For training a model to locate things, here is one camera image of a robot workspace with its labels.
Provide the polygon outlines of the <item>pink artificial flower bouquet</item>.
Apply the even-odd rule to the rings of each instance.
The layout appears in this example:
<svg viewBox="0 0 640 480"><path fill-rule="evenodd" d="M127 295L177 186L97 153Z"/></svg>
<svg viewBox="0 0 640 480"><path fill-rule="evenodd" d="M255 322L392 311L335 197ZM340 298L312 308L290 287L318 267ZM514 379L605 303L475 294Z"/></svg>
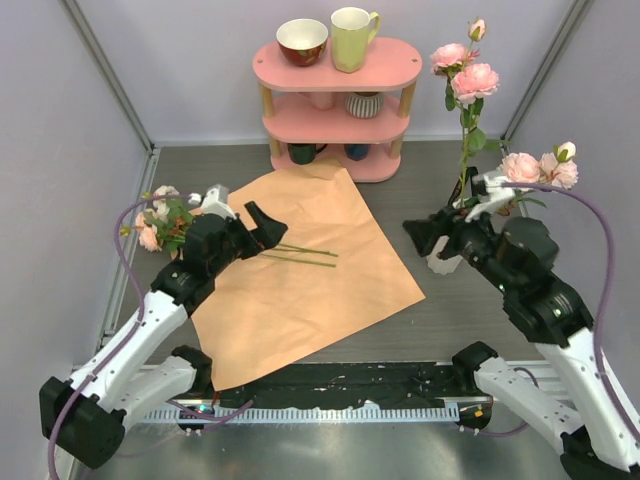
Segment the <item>pink artificial flower bouquet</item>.
<svg viewBox="0 0 640 480"><path fill-rule="evenodd" d="M151 200L147 202L150 203L151 206L145 207L138 212L134 220L133 228L124 226L124 224L121 223L119 227L119 237L127 237L131 235L135 229L138 242L145 250L149 252L169 253L171 260L182 259L186 232L193 223L194 218L199 216L195 210L189 211L186 207L185 200L188 203L188 195L181 195L174 186L161 185L153 193L143 193L141 198ZM326 250L310 249L282 243L273 249L275 249L276 252L286 253L287 255L283 256L268 253L261 253L261 255L283 261L320 265L330 268L336 267L336 264L332 262L294 259L288 254L304 253L324 255L333 258L339 256L336 253Z"/></svg>

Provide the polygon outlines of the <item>green orange wrapping paper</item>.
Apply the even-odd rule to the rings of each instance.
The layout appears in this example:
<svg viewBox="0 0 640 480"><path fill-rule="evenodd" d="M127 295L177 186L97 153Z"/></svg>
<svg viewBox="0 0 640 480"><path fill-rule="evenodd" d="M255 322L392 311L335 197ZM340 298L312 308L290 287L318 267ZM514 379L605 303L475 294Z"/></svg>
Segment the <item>green orange wrapping paper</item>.
<svg viewBox="0 0 640 480"><path fill-rule="evenodd" d="M281 169L232 192L288 226L298 253L230 265L192 316L217 390L247 384L382 321L425 295L335 159Z"/></svg>

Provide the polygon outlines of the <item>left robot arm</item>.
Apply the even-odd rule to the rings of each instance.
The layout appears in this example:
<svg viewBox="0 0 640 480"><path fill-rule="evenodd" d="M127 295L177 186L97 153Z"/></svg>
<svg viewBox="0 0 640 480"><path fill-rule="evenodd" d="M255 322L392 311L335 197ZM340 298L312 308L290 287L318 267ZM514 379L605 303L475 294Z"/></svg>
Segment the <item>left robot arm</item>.
<svg viewBox="0 0 640 480"><path fill-rule="evenodd" d="M255 223L248 229L222 200L206 200L188 228L183 253L156 276L139 306L115 336L68 379L49 378L39 392L49 475L57 476L62 449L91 469L119 450L125 435L157 405L186 393L205 397L213 385L211 360L178 348L145 375L138 370L170 333L183 325L214 292L216 277L236 260L279 245L286 224L255 202L245 205Z"/></svg>

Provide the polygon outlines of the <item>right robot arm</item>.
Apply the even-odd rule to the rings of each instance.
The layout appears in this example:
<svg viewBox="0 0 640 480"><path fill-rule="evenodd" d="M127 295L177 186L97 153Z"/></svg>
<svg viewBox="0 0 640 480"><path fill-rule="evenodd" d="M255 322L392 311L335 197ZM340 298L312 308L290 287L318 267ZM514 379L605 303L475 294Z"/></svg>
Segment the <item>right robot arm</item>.
<svg viewBox="0 0 640 480"><path fill-rule="evenodd" d="M452 359L457 391L498 398L559 455L572 479L636 479L639 443L604 388L593 345L595 322L577 291L553 272L558 245L538 220L516 217L500 232L488 213L472 218L446 207L403 228L417 253L459 256L502 296L509 321L549 362L573 405L567 407L476 342Z"/></svg>

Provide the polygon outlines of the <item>black printed ribbon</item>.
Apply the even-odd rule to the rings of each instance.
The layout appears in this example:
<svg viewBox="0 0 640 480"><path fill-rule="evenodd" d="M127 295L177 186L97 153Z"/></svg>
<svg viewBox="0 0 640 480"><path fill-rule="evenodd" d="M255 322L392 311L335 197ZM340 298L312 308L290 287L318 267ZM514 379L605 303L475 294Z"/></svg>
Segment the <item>black printed ribbon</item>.
<svg viewBox="0 0 640 480"><path fill-rule="evenodd" d="M466 170L454 185L453 191L447 200L448 207L468 208L471 206L472 197L468 196L468 193L471 192L471 188L469 187L470 180L470 171Z"/></svg>

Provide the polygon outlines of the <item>pink rose stem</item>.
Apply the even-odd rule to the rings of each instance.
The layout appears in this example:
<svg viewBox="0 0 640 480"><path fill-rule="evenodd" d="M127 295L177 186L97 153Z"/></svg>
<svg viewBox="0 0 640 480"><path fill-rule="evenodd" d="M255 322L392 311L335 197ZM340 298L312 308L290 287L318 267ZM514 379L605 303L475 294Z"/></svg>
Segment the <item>pink rose stem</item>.
<svg viewBox="0 0 640 480"><path fill-rule="evenodd" d="M565 190L573 188L579 178L575 162L576 146L565 142L544 153L539 160L528 153L506 155L497 172L510 182L551 185Z"/></svg>
<svg viewBox="0 0 640 480"><path fill-rule="evenodd" d="M486 35L486 22L476 17L467 29L468 43L448 43L429 57L431 73L445 79L445 108L457 111L462 133L460 173L471 171L469 160L487 143L479 126L486 97L499 87L499 74L488 64L479 63L477 44Z"/></svg>

